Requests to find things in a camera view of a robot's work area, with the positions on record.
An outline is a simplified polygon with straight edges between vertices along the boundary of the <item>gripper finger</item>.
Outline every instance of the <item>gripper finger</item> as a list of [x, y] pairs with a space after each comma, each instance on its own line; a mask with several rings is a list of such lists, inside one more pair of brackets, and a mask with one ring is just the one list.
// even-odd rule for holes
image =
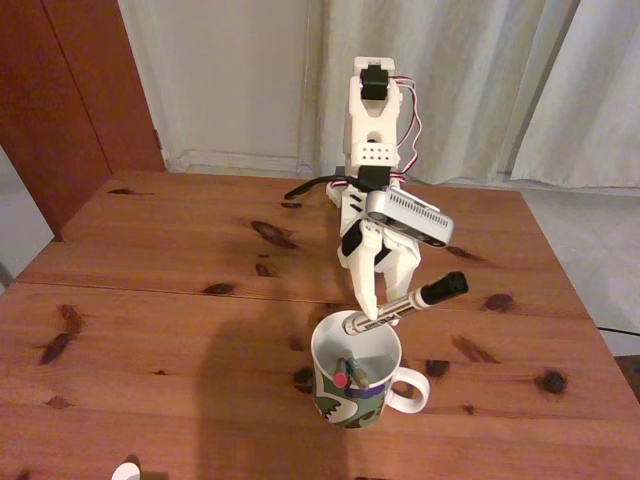
[[375, 256], [382, 247], [382, 232], [373, 222], [360, 223], [362, 242], [347, 257], [353, 290], [360, 308], [367, 317], [378, 318], [378, 298], [375, 292]]
[[395, 300], [407, 294], [413, 272], [418, 263], [411, 254], [401, 253], [398, 255], [397, 262], [384, 272], [384, 281], [387, 285], [387, 301]]

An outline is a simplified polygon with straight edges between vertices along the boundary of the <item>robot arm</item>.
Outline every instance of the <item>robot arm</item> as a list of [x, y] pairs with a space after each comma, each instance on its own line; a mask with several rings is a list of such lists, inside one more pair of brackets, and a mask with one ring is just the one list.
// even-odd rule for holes
[[[361, 169], [398, 170], [397, 120], [402, 95], [395, 80], [388, 78], [394, 70], [390, 58], [357, 57], [354, 61], [343, 145], [347, 175], [357, 177]], [[390, 186], [399, 189], [400, 183], [393, 179]], [[420, 263], [418, 243], [372, 222], [366, 212], [367, 194], [349, 186], [339, 192], [340, 201], [336, 202], [335, 190], [327, 186], [330, 198], [341, 208], [338, 258], [351, 273], [362, 311], [375, 320], [378, 301], [374, 272], [384, 274], [388, 301], [405, 295]]]
[[[402, 297], [420, 264], [418, 241], [444, 247], [453, 231], [453, 220], [401, 190], [393, 175], [399, 172], [396, 124], [402, 102], [391, 78], [394, 69], [390, 58], [356, 57], [345, 118], [346, 177], [343, 186], [329, 184], [326, 190], [341, 212], [340, 264], [350, 271], [356, 299], [371, 320], [378, 316], [375, 273], [384, 274], [387, 301]], [[285, 198], [323, 180], [307, 182]]]

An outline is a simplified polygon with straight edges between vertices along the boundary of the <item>mug handle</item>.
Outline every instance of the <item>mug handle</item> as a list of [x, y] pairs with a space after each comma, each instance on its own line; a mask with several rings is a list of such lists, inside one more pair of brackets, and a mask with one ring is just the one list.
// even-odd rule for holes
[[409, 385], [413, 385], [420, 392], [420, 398], [405, 398], [389, 388], [386, 401], [387, 405], [404, 413], [420, 412], [427, 404], [427, 399], [429, 398], [430, 387], [427, 377], [410, 368], [399, 367], [393, 377], [391, 386], [393, 386], [395, 382], [407, 382]]

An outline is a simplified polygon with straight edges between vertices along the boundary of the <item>white curtain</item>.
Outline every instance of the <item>white curtain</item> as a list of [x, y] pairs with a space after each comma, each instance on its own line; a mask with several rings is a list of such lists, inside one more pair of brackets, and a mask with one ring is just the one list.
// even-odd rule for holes
[[581, 1], [511, 178], [640, 186], [640, 2]]
[[[344, 163], [348, 79], [353, 58], [364, 55], [393, 58], [396, 74], [417, 82], [424, 129], [411, 175], [429, 183], [492, 175], [544, 3], [326, 0], [314, 172], [333, 173]], [[399, 130], [408, 123], [408, 101], [403, 111]], [[400, 152], [405, 162], [409, 144]]]

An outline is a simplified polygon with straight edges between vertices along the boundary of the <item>pen in mug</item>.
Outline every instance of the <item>pen in mug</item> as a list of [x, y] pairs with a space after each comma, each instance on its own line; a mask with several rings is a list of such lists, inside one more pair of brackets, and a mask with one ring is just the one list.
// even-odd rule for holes
[[344, 388], [348, 381], [347, 361], [343, 357], [340, 357], [336, 362], [336, 371], [333, 374], [333, 384], [338, 388]]
[[358, 388], [367, 390], [369, 388], [369, 377], [366, 372], [360, 368], [355, 358], [347, 358], [347, 372]]
[[435, 283], [425, 285], [404, 297], [383, 305], [378, 310], [378, 318], [371, 320], [362, 312], [347, 317], [342, 324], [348, 335], [357, 335], [393, 320], [406, 317], [418, 310], [425, 310], [436, 303], [448, 300], [469, 291], [467, 279], [462, 272], [450, 272]]

